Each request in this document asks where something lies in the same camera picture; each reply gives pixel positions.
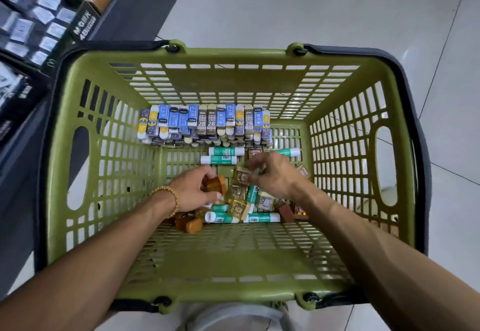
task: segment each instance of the forearm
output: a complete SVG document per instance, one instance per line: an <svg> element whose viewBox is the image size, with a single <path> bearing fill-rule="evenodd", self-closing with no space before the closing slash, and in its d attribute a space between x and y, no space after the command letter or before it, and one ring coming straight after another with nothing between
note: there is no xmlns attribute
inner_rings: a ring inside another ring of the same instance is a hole
<svg viewBox="0 0 480 331"><path fill-rule="evenodd" d="M474 330L480 295L405 243L367 223L313 184L296 198L393 330Z"/></svg>
<svg viewBox="0 0 480 331"><path fill-rule="evenodd" d="M156 195L78 245L0 305L0 330L92 330L147 239L175 206Z"/></svg>

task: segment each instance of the person's left hand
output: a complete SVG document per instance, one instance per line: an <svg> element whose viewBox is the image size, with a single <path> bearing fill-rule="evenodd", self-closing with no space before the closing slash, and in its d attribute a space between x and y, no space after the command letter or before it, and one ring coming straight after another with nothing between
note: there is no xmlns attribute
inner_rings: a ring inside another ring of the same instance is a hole
<svg viewBox="0 0 480 331"><path fill-rule="evenodd" d="M175 177L168 186L177 192L180 200L178 211L185 213L219 200L222 197L219 192L202 191L204 181L214 177L216 174L213 168L207 164L184 171Z"/></svg>

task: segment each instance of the shopping basket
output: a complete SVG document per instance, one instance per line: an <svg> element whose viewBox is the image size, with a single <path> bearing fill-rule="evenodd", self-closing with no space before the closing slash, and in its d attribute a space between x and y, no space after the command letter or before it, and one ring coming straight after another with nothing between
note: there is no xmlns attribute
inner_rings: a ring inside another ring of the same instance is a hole
<svg viewBox="0 0 480 331"><path fill-rule="evenodd" d="M151 189L200 163L207 148L152 148L137 139L152 104L262 104L275 148L301 148L312 181L359 216L426 252L430 167L399 62L376 49L293 43L280 49L187 48L177 40L85 43L64 57L40 169L36 270L131 210ZM398 200L382 203L376 133L391 131ZM77 130L88 131L83 202L67 204ZM233 166L219 166L227 178ZM378 210L374 213L372 203ZM364 302L345 265L309 223L161 225L112 305L168 312L175 303L296 299L305 309Z"/></svg>

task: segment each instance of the person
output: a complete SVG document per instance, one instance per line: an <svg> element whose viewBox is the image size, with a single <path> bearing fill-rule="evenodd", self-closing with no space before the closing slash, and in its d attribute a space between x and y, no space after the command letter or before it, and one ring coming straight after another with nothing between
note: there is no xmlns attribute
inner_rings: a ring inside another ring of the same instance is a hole
<svg viewBox="0 0 480 331"><path fill-rule="evenodd" d="M338 252L355 282L392 330L479 330L480 294L407 244L333 201L277 152L251 158L249 181L295 201ZM202 191L209 165L169 186L188 212L221 195ZM161 190L60 257L0 304L0 330L92 330L105 317L136 256L174 210Z"/></svg>

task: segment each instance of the person's right hand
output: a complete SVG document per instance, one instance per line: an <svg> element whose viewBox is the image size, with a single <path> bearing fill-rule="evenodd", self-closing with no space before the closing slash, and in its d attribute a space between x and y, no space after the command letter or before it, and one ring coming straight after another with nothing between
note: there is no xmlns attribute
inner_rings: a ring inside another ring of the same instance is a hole
<svg viewBox="0 0 480 331"><path fill-rule="evenodd" d="M298 189L311 184L303 178L287 157L278 152L256 154L245 166L252 171L248 181L278 199L295 201Z"/></svg>

